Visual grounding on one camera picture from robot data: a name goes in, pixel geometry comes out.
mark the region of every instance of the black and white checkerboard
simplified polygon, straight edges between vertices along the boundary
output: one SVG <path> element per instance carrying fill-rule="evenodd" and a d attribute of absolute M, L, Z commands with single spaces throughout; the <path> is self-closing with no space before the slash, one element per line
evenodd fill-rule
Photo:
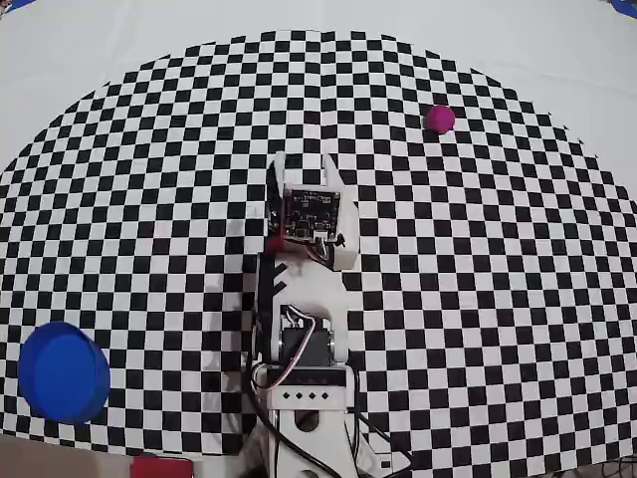
<path fill-rule="evenodd" d="M 453 132 L 423 131 L 449 105 Z M 0 178 L 0 424 L 117 453 L 235 453 L 268 154 L 333 154 L 360 212 L 361 406 L 434 476 L 633 451 L 637 206 L 549 115 L 389 37 L 189 48 L 57 117 Z M 20 344 L 64 320 L 105 351 L 103 413 L 30 413 Z M 388 451 L 373 436 L 372 446 Z"/>

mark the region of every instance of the white surface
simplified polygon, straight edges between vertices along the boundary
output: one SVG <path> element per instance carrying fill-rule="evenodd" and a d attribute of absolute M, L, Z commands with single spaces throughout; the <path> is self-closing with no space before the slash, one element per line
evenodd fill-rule
<path fill-rule="evenodd" d="M 598 0 L 38 0 L 0 24 L 0 168 L 108 79 L 275 29 L 390 34 L 482 71 L 566 124 L 637 197 L 637 20 Z"/>

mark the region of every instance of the blue cup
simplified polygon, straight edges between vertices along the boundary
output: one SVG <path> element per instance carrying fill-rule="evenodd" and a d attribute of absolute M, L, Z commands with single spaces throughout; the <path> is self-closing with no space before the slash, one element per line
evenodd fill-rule
<path fill-rule="evenodd" d="M 81 424 L 97 416 L 110 389 L 106 357 L 66 322 L 37 328 L 20 349 L 18 385 L 32 410 L 50 420 Z"/>

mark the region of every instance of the magenta ball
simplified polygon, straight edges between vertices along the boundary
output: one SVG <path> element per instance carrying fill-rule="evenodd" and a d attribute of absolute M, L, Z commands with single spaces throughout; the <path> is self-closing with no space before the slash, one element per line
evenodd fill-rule
<path fill-rule="evenodd" d="M 433 129 L 439 134 L 443 134 L 453 129 L 456 122 L 456 116 L 451 108 L 438 105 L 432 108 L 425 119 L 425 126 Z"/>

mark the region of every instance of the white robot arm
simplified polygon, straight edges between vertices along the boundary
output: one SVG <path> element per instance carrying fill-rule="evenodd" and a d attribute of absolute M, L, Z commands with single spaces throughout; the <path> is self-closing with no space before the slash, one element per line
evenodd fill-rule
<path fill-rule="evenodd" d="M 267 429 L 257 426 L 249 442 L 258 442 L 270 478 L 388 471 L 360 436 L 357 419 L 346 426 L 358 381 L 346 365 L 349 303 L 337 271 L 356 261 L 358 210 L 327 154 L 323 168 L 325 185 L 297 186 L 284 181 L 284 154 L 269 166 L 270 232 L 258 262 L 246 377 Z M 262 362 L 254 364 L 258 356 Z"/>

